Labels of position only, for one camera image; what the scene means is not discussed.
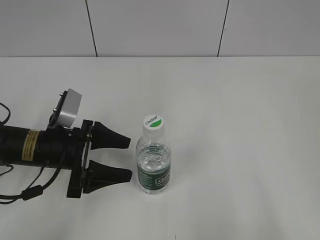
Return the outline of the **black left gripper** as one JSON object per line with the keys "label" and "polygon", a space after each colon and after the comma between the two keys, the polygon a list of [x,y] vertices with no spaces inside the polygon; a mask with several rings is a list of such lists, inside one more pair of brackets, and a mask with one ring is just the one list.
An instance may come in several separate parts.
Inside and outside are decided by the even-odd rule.
{"label": "black left gripper", "polygon": [[83,194],[111,185],[128,183],[132,171],[110,167],[93,160],[89,161],[83,177],[83,153],[97,149],[128,149],[131,139],[121,135],[102,123],[84,120],[81,127],[47,128],[39,140],[39,158],[48,168],[55,168],[52,177],[42,186],[46,190],[56,180],[61,170],[70,170],[66,197],[79,199]]}

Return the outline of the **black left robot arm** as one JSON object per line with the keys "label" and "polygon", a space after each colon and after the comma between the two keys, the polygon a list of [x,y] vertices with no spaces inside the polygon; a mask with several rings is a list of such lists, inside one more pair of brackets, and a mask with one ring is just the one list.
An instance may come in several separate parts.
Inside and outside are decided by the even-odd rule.
{"label": "black left robot arm", "polygon": [[70,170],[67,198],[79,199],[111,185],[128,183],[132,171],[88,160],[90,150],[128,149],[131,139],[98,121],[84,120],[81,127],[56,126],[33,130],[3,125],[0,128],[0,164],[53,168],[52,177],[44,185],[29,185],[21,193],[0,196],[2,204],[30,200],[43,194],[61,170]]}

